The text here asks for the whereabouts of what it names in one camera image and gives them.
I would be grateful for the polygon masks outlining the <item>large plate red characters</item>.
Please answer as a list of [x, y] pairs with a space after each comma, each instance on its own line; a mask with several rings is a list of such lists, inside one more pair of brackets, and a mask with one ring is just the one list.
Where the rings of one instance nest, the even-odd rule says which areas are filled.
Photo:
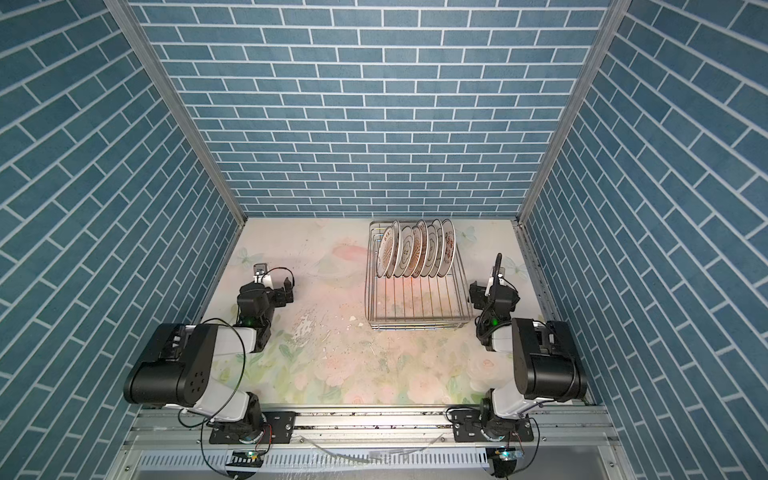
[[453, 261], [455, 259], [456, 252], [456, 237], [455, 228], [451, 220], [445, 219], [442, 222], [443, 233], [443, 253], [441, 254], [441, 262], [437, 272], [437, 276], [445, 277], [452, 268]]

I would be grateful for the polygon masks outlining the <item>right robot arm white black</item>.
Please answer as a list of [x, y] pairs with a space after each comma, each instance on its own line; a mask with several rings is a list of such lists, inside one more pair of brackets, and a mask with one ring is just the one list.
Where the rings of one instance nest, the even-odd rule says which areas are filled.
[[480, 404], [478, 427], [492, 441], [524, 436], [535, 408], [587, 393], [588, 375], [569, 325], [515, 317], [519, 300], [517, 289], [499, 277], [486, 287], [469, 286], [469, 301], [480, 312], [476, 338], [486, 350], [512, 356], [513, 380], [490, 389]]

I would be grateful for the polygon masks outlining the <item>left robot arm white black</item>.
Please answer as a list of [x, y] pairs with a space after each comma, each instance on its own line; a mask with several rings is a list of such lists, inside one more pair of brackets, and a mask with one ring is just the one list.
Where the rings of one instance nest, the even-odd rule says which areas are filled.
[[288, 444], [296, 414], [263, 411], [258, 396], [241, 385], [248, 356], [265, 349], [274, 311], [293, 301], [293, 288], [289, 278], [273, 287], [266, 277], [242, 286], [233, 325], [222, 319], [161, 324], [128, 374], [125, 400], [200, 416], [196, 425], [211, 429], [212, 444]]

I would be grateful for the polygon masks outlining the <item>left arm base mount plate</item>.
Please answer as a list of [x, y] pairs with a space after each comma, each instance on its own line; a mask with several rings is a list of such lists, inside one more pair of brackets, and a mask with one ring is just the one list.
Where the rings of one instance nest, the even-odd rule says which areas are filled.
[[289, 444], [293, 435], [295, 411], [267, 411], [254, 421], [214, 422], [209, 442], [213, 445], [263, 446]]

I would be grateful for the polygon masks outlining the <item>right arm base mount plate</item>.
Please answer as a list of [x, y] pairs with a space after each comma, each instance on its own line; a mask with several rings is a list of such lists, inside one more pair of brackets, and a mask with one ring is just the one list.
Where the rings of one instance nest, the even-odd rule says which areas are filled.
[[445, 417], [452, 427], [454, 440], [468, 442], [531, 442], [531, 424], [522, 419], [504, 419], [481, 413], [474, 408], [449, 408]]

